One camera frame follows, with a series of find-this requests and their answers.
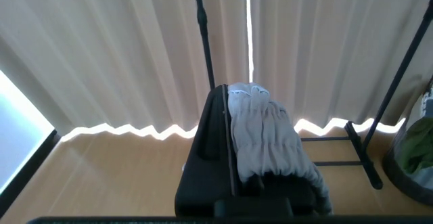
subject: gray garment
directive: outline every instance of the gray garment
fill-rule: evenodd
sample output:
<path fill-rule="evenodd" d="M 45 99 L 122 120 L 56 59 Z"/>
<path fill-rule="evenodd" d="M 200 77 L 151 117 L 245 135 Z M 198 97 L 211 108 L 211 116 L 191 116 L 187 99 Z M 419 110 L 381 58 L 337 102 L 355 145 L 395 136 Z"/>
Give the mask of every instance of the gray garment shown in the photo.
<path fill-rule="evenodd" d="M 269 92 L 255 83 L 229 86 L 231 136 L 237 170 L 245 183 L 254 174 L 295 175 L 315 190 L 320 214 L 332 214 L 329 190 L 317 167 L 302 149 L 286 109 L 269 99 Z"/>

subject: metal bar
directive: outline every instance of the metal bar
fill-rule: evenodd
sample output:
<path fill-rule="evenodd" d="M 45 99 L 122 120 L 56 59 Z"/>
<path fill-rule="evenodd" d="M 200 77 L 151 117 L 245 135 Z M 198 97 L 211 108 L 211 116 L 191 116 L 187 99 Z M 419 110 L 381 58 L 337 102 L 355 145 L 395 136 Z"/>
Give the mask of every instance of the metal bar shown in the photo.
<path fill-rule="evenodd" d="M 331 141 L 331 140 L 350 140 L 349 137 L 314 137 L 314 138 L 301 138 L 302 142 L 308 141 Z"/>
<path fill-rule="evenodd" d="M 333 161 L 333 162 L 314 162 L 316 166 L 361 166 L 363 165 L 360 161 Z"/>
<path fill-rule="evenodd" d="M 378 172 L 374 168 L 373 162 L 368 157 L 367 152 L 365 150 L 362 150 L 361 138 L 358 136 L 357 132 L 353 129 L 352 122 L 347 122 L 344 129 L 346 129 L 347 134 L 350 137 L 350 141 L 353 144 L 353 148 L 357 152 L 359 160 L 361 160 L 362 162 L 364 171 L 365 173 L 367 173 L 371 185 L 375 189 L 382 189 L 384 184 L 382 183 L 382 180 L 380 179 Z"/>
<path fill-rule="evenodd" d="M 395 74 L 394 79 L 392 80 L 392 83 L 390 85 L 390 88 L 388 89 L 388 92 L 386 92 L 385 98 L 382 101 L 382 104 L 380 105 L 379 111 L 374 118 L 373 124 L 370 127 L 370 130 L 368 131 L 367 136 L 364 139 L 362 150 L 365 152 L 367 150 L 368 144 L 370 143 L 371 138 L 373 137 L 374 131 L 376 130 L 376 127 L 378 126 L 378 123 L 380 122 L 380 119 L 385 113 L 385 109 L 388 106 L 388 104 L 391 101 L 392 96 L 394 95 L 394 92 L 397 90 L 398 84 L 400 83 L 403 75 L 405 74 L 405 71 L 409 65 L 409 63 L 412 60 L 413 55 L 417 51 L 418 45 L 421 43 L 422 37 L 427 31 L 428 26 L 430 25 L 430 22 L 432 21 L 433 17 L 433 0 L 430 0 L 428 8 L 426 10 L 426 13 L 424 14 L 423 20 L 421 24 L 419 25 L 419 28 L 411 42 L 411 45 L 409 46 L 408 50 L 406 51 L 406 55 L 403 58 L 403 61 L 401 62 L 400 67 L 397 70 L 397 73 Z"/>
<path fill-rule="evenodd" d="M 206 68 L 208 69 L 210 89 L 215 88 L 214 71 L 212 68 L 212 59 L 210 56 L 210 47 L 208 39 L 208 18 L 204 10 L 203 0 L 196 0 L 197 2 L 197 21 L 200 26 L 200 34 L 202 35 L 204 58 L 206 59 Z"/>

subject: gathered fabric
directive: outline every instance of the gathered fabric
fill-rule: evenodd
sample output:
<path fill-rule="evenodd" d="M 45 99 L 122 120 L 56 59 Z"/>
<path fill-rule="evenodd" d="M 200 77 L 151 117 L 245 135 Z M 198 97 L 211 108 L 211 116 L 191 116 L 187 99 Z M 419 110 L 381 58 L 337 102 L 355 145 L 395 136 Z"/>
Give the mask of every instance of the gathered fabric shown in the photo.
<path fill-rule="evenodd" d="M 242 183 L 257 174 L 295 175 L 310 182 L 317 197 L 316 211 L 332 214 L 329 190 L 318 168 L 302 149 L 286 109 L 269 99 L 256 83 L 229 86 L 231 136 Z"/>

